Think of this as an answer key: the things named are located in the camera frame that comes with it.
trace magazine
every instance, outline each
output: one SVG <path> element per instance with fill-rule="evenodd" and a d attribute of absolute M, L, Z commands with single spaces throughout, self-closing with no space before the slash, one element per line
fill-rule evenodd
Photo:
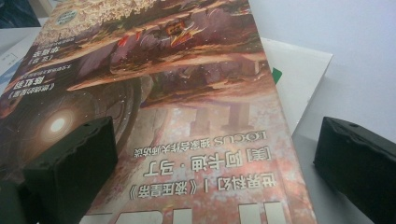
<path fill-rule="evenodd" d="M 248 1 L 59 3 L 0 98 L 2 179 L 114 119 L 82 223 L 316 223 Z"/>

